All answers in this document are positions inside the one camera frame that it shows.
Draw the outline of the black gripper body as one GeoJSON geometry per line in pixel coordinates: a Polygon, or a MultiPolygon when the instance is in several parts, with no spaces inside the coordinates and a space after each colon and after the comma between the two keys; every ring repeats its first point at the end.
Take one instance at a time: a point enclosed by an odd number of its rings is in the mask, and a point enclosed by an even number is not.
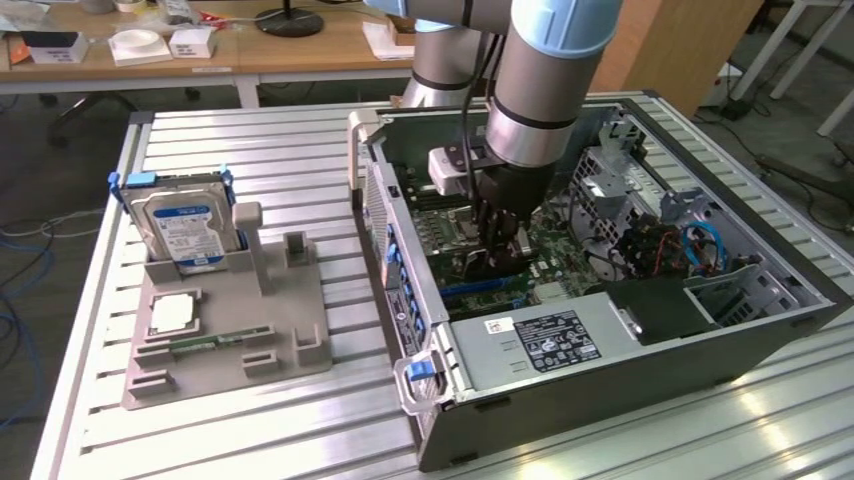
{"type": "Polygon", "coordinates": [[[528,168],[504,163],[484,168],[477,177],[477,217],[488,219],[504,212],[528,220],[544,201],[553,175],[553,164],[528,168]]]}

